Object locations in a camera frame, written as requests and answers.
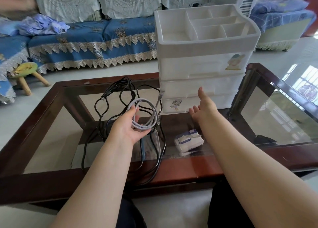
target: coffee table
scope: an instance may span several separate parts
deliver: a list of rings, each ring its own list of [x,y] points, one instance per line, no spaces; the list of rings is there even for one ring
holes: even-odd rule
[[[95,101],[123,76],[57,82],[0,152],[0,205],[29,203],[59,209],[83,179],[83,146],[98,116]],[[135,87],[159,87],[159,74],[129,75]],[[141,97],[156,102],[157,91],[142,86]],[[127,102],[129,94],[123,94]],[[259,63],[249,64],[230,109],[219,110],[249,141],[293,172],[318,169],[318,108]],[[109,97],[105,120],[123,105],[118,93]],[[105,102],[98,110],[104,110]],[[133,195],[211,187],[224,178],[205,142],[182,156],[174,145],[177,134],[196,128],[188,113],[161,116],[167,137],[166,152],[153,181]],[[85,166],[90,166],[102,140],[87,146]],[[145,161],[150,169],[153,160]]]

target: stool leg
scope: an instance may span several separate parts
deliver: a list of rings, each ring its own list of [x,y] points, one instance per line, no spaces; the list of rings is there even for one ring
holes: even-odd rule
[[[23,90],[25,91],[27,96],[31,95],[31,90],[28,86],[28,84],[26,83],[26,80],[24,79],[24,77],[19,77],[18,78],[19,83],[21,84]]]
[[[49,87],[51,84],[44,78],[42,77],[39,73],[34,72],[32,73],[33,76],[35,76],[38,80],[40,80],[45,86]]]

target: small wooden stool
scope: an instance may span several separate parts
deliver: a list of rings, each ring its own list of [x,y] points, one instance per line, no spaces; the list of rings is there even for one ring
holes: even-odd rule
[[[21,87],[25,91],[27,96],[31,95],[31,90],[26,83],[26,80],[24,79],[25,76],[32,74],[35,76],[38,80],[40,80],[46,87],[49,87],[51,84],[42,77],[39,73],[37,73],[38,65],[34,62],[25,62],[22,63],[20,66],[18,66],[14,71],[10,72],[8,74],[8,77],[10,78],[16,78],[19,83],[21,84]]]

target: white box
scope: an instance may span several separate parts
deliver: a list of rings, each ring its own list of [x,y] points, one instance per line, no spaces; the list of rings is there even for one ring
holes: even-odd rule
[[[235,5],[155,11],[155,21],[163,111],[198,105],[200,86],[219,109],[229,108],[260,37],[257,25]],[[183,107],[173,111],[171,99]]]

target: black cable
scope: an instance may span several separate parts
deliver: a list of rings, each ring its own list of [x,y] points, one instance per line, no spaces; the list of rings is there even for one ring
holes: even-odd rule
[[[150,85],[147,85],[147,84],[143,84],[143,85],[139,86],[139,87],[136,89],[136,93],[137,93],[138,98],[140,98],[139,93],[138,93],[138,89],[139,89],[140,87],[142,87],[142,86],[148,86],[148,87],[153,88],[153,89],[157,90],[158,92],[160,92],[160,90],[157,89],[157,88],[154,88],[154,87],[152,87],[152,86],[150,86]],[[126,112],[126,110],[127,110],[127,106],[129,105],[129,103],[136,99],[136,93],[134,92],[134,90],[135,90],[135,86],[134,86],[134,84],[131,82],[131,80],[130,80],[128,77],[123,77],[121,80],[112,83],[112,84],[105,90],[105,92],[103,93],[103,95],[101,96],[101,98],[99,98],[99,99],[95,102],[94,109],[95,109],[96,113],[97,113],[98,116],[99,116],[99,120],[98,120],[97,127],[90,133],[90,135],[88,136],[88,138],[87,138],[87,140],[86,140],[86,142],[85,142],[85,145],[84,145],[84,152],[83,152],[82,163],[81,163],[81,167],[82,167],[83,172],[85,172],[85,170],[84,170],[84,161],[85,161],[85,156],[86,156],[87,144],[88,144],[89,142],[91,142],[92,140],[94,140],[97,136],[100,136],[100,137],[103,139],[103,142],[106,141],[106,139],[107,139],[107,137],[108,137],[108,135],[109,135],[109,131],[110,131],[109,126],[110,126],[113,122],[115,122],[115,119],[114,119],[114,118],[120,117],[122,114],[124,114],[124,113]],[[122,100],[122,98],[121,98],[121,95],[122,95],[122,93],[123,93],[124,91],[130,91],[130,94],[131,94],[131,100],[129,101],[128,104],[126,104],[126,103]],[[125,106],[125,108],[124,108],[119,114],[110,117],[110,118],[108,119],[108,121],[106,122],[106,124],[104,124],[105,121],[102,121],[101,119],[103,118],[103,116],[104,116],[104,115],[108,112],[108,110],[109,110],[109,102],[108,102],[108,100],[107,100],[107,97],[108,97],[109,95],[111,95],[113,92],[120,92],[120,94],[119,94],[119,99],[120,99],[121,103]],[[97,110],[97,107],[96,107],[96,106],[97,106],[97,103],[98,103],[99,101],[103,101],[103,100],[106,101],[107,108],[106,108],[106,110],[105,110],[102,114],[100,114],[100,112]],[[158,114],[160,114],[161,111],[162,111],[162,103],[161,103],[161,101],[160,101],[160,106],[161,106],[161,108],[160,108],[160,111],[159,111]],[[151,108],[147,108],[147,107],[143,107],[143,106],[139,106],[139,107],[140,107],[139,111],[146,112],[146,113],[148,113],[148,114],[151,115],[151,113],[148,111],[148,110],[152,110]],[[156,125],[153,127],[153,129],[151,130],[151,132],[149,133],[149,137],[150,137],[151,143],[153,144],[153,148],[155,149],[155,152],[156,152],[156,155],[157,155],[156,165],[153,166],[150,170],[146,171],[145,173],[139,174],[139,175],[135,176],[135,178],[134,178],[133,180],[129,181],[131,184],[133,184],[134,187],[138,187],[138,188],[139,188],[140,186],[144,186],[144,185],[148,184],[149,182],[151,182],[151,181],[153,180],[153,178],[155,177],[155,175],[156,175],[157,172],[158,172],[158,169],[159,169],[159,166],[160,166],[160,163],[161,163],[161,160],[162,160],[162,157],[163,157],[165,148],[166,148],[166,144],[167,144],[166,136],[165,136],[165,134],[164,134],[164,132],[163,132],[161,123],[160,123],[159,126],[160,126],[160,129],[161,129],[161,132],[162,132],[162,135],[163,135],[163,139],[164,139],[164,145],[163,145],[163,149],[161,150],[161,154],[159,155],[159,151],[158,151],[158,148],[160,148],[160,146],[159,146],[158,148],[156,147],[156,144],[154,143],[153,138],[152,138],[152,135],[151,135],[151,134],[155,131],[155,129],[157,128],[157,124],[156,124]],[[140,149],[140,152],[141,152],[141,164],[140,164],[140,166],[139,166],[136,170],[130,171],[129,174],[133,174],[133,173],[135,173],[136,171],[140,170],[141,167],[142,167],[142,165],[144,164],[144,159],[145,159],[145,157],[143,156],[143,153],[142,153],[141,140],[140,140],[140,148],[141,148],[141,149]],[[143,183],[141,183],[141,184],[135,185],[135,183],[138,182],[140,179],[142,179],[142,178],[144,178],[144,177],[146,177],[146,176],[149,176],[149,175],[151,175],[151,177],[150,177],[147,181],[145,181],[145,182],[143,182]]]

